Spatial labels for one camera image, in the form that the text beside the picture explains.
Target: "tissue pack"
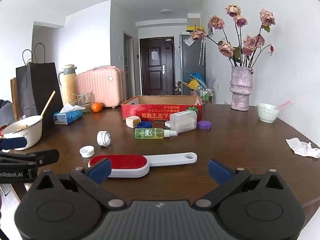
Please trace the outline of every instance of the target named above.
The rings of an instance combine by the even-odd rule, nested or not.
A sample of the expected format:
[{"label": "tissue pack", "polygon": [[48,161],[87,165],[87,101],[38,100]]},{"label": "tissue pack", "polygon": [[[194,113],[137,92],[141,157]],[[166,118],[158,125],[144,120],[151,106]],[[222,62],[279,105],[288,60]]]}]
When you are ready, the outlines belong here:
[{"label": "tissue pack", "polygon": [[76,110],[71,112],[65,112],[60,114],[59,112],[54,113],[53,119],[54,124],[70,124],[75,120],[83,116],[82,110]]}]

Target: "thermos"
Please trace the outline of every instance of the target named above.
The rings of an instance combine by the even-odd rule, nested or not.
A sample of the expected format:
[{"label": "thermos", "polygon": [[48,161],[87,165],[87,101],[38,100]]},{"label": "thermos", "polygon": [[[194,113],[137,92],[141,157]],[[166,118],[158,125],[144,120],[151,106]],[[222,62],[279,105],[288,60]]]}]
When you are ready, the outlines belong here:
[{"label": "thermos", "polygon": [[[59,84],[61,85],[63,105],[72,103],[76,99],[77,83],[75,65],[66,65],[63,71],[58,73]],[[62,82],[60,82],[60,74],[63,73]]]}]

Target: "pink ceramic vase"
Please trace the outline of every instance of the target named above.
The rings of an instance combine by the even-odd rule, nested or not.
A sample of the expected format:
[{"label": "pink ceramic vase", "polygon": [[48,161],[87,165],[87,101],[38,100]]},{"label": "pink ceramic vase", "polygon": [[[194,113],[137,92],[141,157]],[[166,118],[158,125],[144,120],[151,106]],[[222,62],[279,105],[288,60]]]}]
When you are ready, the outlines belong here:
[{"label": "pink ceramic vase", "polygon": [[249,110],[249,95],[252,94],[252,74],[247,67],[232,66],[230,91],[231,108],[240,111]]}]

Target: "refrigerator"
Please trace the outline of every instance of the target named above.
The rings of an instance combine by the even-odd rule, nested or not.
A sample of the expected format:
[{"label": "refrigerator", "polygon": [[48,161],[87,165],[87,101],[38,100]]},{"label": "refrigerator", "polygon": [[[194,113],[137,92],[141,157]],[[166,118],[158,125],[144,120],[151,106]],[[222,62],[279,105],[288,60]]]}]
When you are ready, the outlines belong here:
[{"label": "refrigerator", "polygon": [[[198,72],[205,80],[205,59],[202,65],[202,57],[199,65],[201,41],[194,41],[193,44],[188,46],[184,40],[191,37],[190,35],[180,34],[180,69],[181,69],[181,82],[190,77],[186,72]],[[190,95],[190,89],[181,84],[181,94]]]}]

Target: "red brush surface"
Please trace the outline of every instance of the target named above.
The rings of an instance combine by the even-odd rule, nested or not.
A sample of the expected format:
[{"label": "red brush surface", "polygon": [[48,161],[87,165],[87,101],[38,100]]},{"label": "red brush surface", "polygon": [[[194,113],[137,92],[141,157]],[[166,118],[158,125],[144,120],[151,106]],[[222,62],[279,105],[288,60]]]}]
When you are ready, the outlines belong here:
[{"label": "red brush surface", "polygon": [[141,155],[100,155],[92,158],[89,165],[95,165],[104,158],[111,160],[113,169],[138,169],[147,164],[147,159]]}]

